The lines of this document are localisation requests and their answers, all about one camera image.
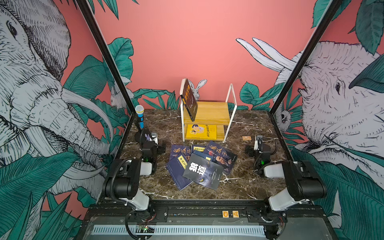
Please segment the black book white characters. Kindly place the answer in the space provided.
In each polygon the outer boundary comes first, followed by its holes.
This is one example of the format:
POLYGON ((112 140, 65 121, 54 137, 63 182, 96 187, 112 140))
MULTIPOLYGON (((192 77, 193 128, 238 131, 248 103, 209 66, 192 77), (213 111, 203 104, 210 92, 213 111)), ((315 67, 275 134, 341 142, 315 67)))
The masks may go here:
POLYGON ((223 171, 224 168, 221 165, 192 154, 183 177, 216 191, 219 187, 223 171))

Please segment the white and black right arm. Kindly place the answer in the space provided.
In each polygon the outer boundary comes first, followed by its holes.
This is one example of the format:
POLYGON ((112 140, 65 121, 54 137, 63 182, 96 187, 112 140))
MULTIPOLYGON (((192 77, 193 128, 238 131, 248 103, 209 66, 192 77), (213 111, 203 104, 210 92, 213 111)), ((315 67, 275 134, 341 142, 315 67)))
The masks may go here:
POLYGON ((245 153, 254 158, 253 172, 262 178, 284 179, 286 187, 272 197, 265 199, 262 210, 265 214, 283 212, 288 208, 327 196, 328 190, 323 180, 309 161, 271 161, 276 152, 257 139, 254 146, 247 145, 245 153))

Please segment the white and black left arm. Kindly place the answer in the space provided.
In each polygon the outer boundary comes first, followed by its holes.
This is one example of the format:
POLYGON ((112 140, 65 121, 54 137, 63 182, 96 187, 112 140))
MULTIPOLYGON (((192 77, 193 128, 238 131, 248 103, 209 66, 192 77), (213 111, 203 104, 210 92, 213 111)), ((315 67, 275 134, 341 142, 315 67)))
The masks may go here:
POLYGON ((122 203, 134 211, 149 211, 151 199, 139 190, 140 177, 153 175, 158 155, 165 152, 165 143, 158 145, 154 141, 145 141, 140 159, 114 160, 102 186, 102 197, 122 203))

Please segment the black microphone stand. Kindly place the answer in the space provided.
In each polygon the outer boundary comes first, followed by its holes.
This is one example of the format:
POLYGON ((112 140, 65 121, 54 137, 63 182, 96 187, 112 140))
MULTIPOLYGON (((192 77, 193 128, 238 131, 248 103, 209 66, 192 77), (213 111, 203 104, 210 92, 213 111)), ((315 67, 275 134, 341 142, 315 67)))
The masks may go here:
POLYGON ((145 141, 147 141, 146 137, 145 137, 145 134, 149 134, 151 136, 151 132, 150 132, 150 130, 149 130, 149 128, 147 126, 144 125, 144 128, 142 130, 140 130, 138 128, 138 131, 135 133, 135 140, 136 140, 136 142, 141 144, 141 143, 144 143, 145 141))

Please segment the small wooden block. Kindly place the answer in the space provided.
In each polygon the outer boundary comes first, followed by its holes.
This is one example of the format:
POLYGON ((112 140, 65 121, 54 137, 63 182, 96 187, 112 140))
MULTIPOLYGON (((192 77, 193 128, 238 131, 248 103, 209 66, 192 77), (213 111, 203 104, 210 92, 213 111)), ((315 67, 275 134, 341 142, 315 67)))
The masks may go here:
POLYGON ((242 136, 243 141, 251 141, 252 137, 251 136, 242 136))

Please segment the purple portrait book left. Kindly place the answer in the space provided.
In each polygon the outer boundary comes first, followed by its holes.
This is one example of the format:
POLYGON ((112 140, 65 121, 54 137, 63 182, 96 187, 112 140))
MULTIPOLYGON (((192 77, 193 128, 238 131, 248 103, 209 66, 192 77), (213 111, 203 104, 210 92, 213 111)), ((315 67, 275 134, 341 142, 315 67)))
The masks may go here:
POLYGON ((173 158, 177 157, 179 154, 184 154, 186 157, 187 162, 190 160, 191 156, 191 147, 190 146, 183 146, 183 145, 172 145, 170 150, 170 157, 169 161, 173 158))

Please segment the purple portrait book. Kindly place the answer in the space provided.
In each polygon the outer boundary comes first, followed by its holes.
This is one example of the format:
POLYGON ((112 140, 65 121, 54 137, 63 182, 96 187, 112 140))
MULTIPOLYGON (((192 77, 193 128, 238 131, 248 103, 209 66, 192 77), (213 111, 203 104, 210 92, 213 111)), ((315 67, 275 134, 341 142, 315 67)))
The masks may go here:
POLYGON ((169 161, 173 158, 177 157, 179 154, 184 154, 186 157, 187 162, 190 160, 191 156, 191 147, 190 146, 183 146, 183 145, 172 145, 170 150, 170 157, 169 161))
POLYGON ((222 147, 214 141, 208 143, 203 153, 212 156, 213 162, 221 165, 224 168, 224 174, 227 176, 231 174, 238 158, 229 149, 222 147))

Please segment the blue toy microphone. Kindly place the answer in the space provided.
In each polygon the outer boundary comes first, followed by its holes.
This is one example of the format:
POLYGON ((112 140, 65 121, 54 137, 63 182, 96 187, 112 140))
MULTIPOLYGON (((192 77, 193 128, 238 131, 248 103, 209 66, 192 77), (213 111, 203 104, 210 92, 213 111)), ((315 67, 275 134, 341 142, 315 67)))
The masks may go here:
POLYGON ((145 108, 142 105, 137 105, 135 107, 135 111, 137 114, 137 127, 142 130, 144 128, 144 111, 145 108))

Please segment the small blue book yellow label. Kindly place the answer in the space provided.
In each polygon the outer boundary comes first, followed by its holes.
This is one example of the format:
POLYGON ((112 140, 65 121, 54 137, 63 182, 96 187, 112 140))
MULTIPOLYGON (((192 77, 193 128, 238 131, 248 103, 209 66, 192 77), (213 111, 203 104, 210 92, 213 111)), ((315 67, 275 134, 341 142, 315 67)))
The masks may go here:
POLYGON ((195 152, 203 153, 205 149, 206 149, 206 146, 203 146, 203 145, 192 145, 191 146, 192 154, 194 154, 195 152))

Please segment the yellow book on shelf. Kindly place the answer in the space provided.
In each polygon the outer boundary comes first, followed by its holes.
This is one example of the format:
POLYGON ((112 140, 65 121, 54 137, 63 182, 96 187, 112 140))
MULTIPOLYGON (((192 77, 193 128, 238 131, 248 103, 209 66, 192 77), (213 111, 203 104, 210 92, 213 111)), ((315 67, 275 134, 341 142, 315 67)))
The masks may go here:
POLYGON ((217 139, 217 126, 216 125, 188 125, 186 130, 187 139, 202 139, 202 140, 216 140, 217 139))

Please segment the white wooden two-tier shelf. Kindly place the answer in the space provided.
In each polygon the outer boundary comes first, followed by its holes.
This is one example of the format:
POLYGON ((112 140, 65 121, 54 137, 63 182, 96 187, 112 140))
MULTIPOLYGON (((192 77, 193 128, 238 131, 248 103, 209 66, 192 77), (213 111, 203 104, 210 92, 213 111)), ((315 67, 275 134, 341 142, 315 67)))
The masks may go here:
POLYGON ((182 121, 182 136, 183 141, 196 140, 187 139, 186 130, 188 125, 202 124, 202 125, 216 125, 217 126, 217 141, 225 143, 229 134, 231 124, 233 122, 237 110, 237 98, 233 84, 230 84, 226 100, 224 102, 199 102, 196 119, 194 122, 184 107, 181 99, 180 111, 182 121))

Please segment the dark brown leaning book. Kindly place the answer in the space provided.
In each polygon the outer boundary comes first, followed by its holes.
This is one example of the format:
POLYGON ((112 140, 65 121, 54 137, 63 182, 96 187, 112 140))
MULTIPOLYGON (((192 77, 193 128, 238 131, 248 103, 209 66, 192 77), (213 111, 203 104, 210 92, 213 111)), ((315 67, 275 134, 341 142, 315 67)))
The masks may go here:
POLYGON ((182 79, 180 96, 184 107, 187 109, 187 112, 191 118, 191 121, 194 122, 197 115, 198 103, 193 94, 193 90, 188 79, 182 79))

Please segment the black front rail base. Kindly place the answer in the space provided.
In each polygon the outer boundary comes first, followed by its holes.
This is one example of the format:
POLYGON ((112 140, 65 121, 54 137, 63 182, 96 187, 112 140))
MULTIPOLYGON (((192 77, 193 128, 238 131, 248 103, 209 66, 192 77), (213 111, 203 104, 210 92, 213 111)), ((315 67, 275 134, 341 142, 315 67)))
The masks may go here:
POLYGON ((312 203, 281 212, 258 200, 153 200, 145 211, 110 201, 89 208, 79 240, 335 240, 312 203))

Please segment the black frame post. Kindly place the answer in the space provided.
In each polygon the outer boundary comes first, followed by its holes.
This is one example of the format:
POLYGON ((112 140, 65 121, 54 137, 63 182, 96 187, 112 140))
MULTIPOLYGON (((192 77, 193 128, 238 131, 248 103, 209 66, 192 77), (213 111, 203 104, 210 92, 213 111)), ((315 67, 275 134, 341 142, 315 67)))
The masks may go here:
POLYGON ((127 89, 125 85, 123 84, 121 75, 119 73, 119 70, 117 68, 117 65, 111 55, 111 52, 108 48, 108 45, 106 44, 106 41, 102 35, 101 30, 99 29, 99 26, 97 24, 97 21, 95 20, 92 9, 90 8, 90 5, 88 1, 83 1, 83 0, 76 0, 77 5, 79 6, 81 13, 98 45, 99 50, 102 53, 102 56, 107 63, 108 68, 111 71, 111 74, 113 76, 113 79, 118 85, 119 90, 121 91, 121 94, 124 98, 124 101, 127 105, 128 108, 128 113, 132 116, 135 115, 135 108, 134 105, 131 101, 131 98, 129 97, 127 93, 127 89))
POLYGON ((306 45, 305 49, 303 50, 303 53, 301 57, 299 58, 299 61, 295 65, 294 69, 292 70, 292 73, 290 74, 287 82, 285 83, 281 93, 279 94, 276 102, 272 106, 272 108, 269 111, 269 114, 273 116, 282 101, 284 100, 285 96, 287 95, 288 91, 291 89, 293 83, 298 78, 298 75, 302 68, 304 67, 305 63, 307 62, 308 58, 311 56, 313 50, 315 49, 317 43, 323 36, 324 32, 326 31, 328 25, 332 21, 332 18, 336 14, 337 10, 341 6, 343 1, 341 0, 334 0, 330 1, 327 8, 325 9, 325 12, 323 13, 319 24, 317 25, 315 31, 313 32, 308 44, 306 45))

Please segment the right black frame post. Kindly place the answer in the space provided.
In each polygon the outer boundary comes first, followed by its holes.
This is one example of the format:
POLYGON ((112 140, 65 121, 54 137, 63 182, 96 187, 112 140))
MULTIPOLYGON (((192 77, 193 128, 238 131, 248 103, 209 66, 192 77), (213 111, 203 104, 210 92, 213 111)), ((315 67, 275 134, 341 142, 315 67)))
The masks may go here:
POLYGON ((328 25, 332 21, 332 18, 336 14, 337 10, 341 6, 343 1, 341 0, 334 0, 330 1, 327 8, 325 9, 325 12, 323 13, 319 24, 317 25, 315 31, 313 32, 308 44, 306 45, 305 49, 303 50, 303 53, 301 57, 299 58, 299 61, 295 65, 294 69, 292 70, 292 73, 290 74, 287 82, 285 83, 281 93, 279 94, 276 102, 272 106, 272 108, 269 111, 269 114, 273 116, 282 101, 284 100, 285 96, 287 95, 288 91, 291 89, 293 83, 298 78, 298 75, 302 68, 304 67, 305 63, 307 62, 308 58, 311 56, 313 50, 315 49, 317 43, 323 36, 324 32, 326 31, 328 25))

